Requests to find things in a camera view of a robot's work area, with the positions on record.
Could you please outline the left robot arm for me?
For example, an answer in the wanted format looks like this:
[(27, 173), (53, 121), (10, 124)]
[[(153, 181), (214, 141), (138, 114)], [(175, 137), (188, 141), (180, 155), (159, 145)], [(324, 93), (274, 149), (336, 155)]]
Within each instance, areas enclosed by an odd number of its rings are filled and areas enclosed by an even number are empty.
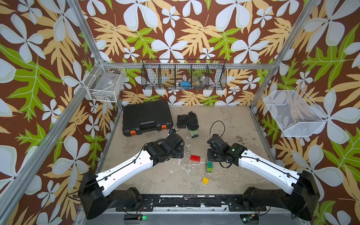
[(87, 172), (77, 192), (85, 216), (94, 219), (111, 208), (137, 211), (143, 200), (135, 187), (118, 190), (118, 187), (138, 173), (172, 158), (184, 157), (185, 142), (176, 132), (166, 138), (147, 142), (132, 158), (100, 173)]

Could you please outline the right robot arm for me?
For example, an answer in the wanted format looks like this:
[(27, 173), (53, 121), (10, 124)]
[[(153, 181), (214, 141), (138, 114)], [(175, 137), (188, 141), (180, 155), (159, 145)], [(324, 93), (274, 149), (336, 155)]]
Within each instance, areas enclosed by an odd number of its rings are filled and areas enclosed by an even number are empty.
[(278, 189), (247, 188), (241, 196), (244, 208), (282, 208), (290, 211), (295, 217), (305, 221), (312, 220), (320, 192), (310, 172), (296, 172), (281, 167), (241, 144), (229, 145), (217, 134), (214, 134), (207, 144), (209, 161), (245, 168), (278, 186)]

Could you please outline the lime lego brick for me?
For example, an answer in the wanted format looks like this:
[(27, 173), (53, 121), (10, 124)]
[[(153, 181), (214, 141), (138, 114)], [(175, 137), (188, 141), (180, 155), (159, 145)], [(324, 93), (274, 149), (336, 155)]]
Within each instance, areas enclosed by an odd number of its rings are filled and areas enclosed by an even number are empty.
[(207, 168), (206, 168), (206, 172), (207, 172), (207, 173), (213, 172), (213, 168), (212, 168), (212, 167), (207, 167)]

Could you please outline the dark green 2x4 lego brick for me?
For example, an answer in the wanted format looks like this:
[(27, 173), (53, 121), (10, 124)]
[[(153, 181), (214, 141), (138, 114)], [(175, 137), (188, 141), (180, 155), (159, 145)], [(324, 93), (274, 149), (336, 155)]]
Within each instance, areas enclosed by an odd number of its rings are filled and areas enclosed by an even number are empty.
[(207, 166), (207, 168), (213, 168), (213, 163), (212, 162), (206, 162), (206, 166)]

